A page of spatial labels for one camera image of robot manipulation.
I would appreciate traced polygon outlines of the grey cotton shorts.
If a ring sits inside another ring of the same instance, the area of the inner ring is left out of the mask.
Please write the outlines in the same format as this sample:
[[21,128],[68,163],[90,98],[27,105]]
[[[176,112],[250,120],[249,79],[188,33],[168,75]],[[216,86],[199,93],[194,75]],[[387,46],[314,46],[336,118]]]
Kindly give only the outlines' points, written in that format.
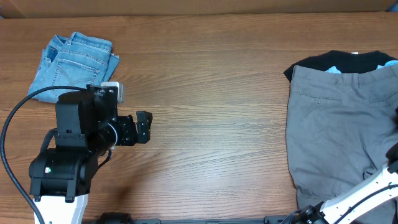
[[286,145],[299,208],[292,223],[395,223],[397,66],[295,66]]

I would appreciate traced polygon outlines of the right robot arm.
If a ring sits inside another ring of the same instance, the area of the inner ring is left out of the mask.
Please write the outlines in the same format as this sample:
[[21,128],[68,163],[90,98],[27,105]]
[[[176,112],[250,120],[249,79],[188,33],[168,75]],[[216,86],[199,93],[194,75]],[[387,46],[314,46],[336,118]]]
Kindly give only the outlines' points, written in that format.
[[321,203],[329,223],[392,223],[397,174],[386,152],[397,143],[397,108],[291,106],[289,171],[299,208]]

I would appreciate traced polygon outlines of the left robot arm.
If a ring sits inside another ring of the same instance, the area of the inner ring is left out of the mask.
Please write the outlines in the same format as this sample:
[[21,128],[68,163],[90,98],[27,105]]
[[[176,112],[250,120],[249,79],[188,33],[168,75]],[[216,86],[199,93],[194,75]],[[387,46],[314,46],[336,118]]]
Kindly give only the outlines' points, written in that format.
[[36,223],[81,223],[91,181],[114,146],[145,144],[153,115],[118,115],[115,87],[95,87],[59,96],[57,128],[31,162],[30,194],[39,209]]

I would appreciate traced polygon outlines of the folded blue denim jeans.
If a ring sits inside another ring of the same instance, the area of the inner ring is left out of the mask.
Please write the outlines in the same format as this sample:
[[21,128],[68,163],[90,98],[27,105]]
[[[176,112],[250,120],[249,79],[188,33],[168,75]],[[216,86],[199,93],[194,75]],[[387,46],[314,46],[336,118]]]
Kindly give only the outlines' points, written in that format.
[[55,35],[42,57],[28,94],[49,86],[100,85],[109,81],[119,57],[113,43],[74,32],[70,37]]

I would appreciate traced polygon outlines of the light blue shirt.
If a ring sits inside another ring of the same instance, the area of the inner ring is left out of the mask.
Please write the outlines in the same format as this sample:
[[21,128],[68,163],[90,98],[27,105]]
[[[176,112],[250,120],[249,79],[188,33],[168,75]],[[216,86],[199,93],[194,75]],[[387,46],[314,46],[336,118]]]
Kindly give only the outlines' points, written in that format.
[[[392,65],[398,64],[398,60],[390,60],[388,62],[386,62],[384,65],[378,65],[376,70],[380,69],[380,68],[384,68],[384,67],[389,67]],[[328,73],[337,73],[340,74],[341,71],[337,69],[336,66],[330,67],[328,70],[326,70],[326,72]]]

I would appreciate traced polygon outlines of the black t-shirt underneath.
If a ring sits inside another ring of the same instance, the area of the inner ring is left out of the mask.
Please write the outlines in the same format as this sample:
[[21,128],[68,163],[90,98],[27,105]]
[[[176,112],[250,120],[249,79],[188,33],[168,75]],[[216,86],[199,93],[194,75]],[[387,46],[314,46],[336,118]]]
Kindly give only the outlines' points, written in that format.
[[296,65],[324,72],[330,67],[336,66],[341,73],[366,73],[376,70],[378,65],[384,65],[390,60],[397,59],[380,51],[352,54],[331,50],[325,54],[307,57],[294,63],[284,71],[284,75],[288,81],[291,81]]

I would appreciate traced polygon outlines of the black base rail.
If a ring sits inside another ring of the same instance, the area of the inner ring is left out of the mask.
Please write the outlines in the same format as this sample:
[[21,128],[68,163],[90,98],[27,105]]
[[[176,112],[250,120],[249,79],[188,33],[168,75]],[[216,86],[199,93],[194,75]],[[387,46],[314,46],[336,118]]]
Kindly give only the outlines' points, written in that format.
[[264,218],[160,220],[133,219],[130,213],[103,213],[97,220],[83,220],[82,224],[281,224],[292,223],[294,215],[265,216]]

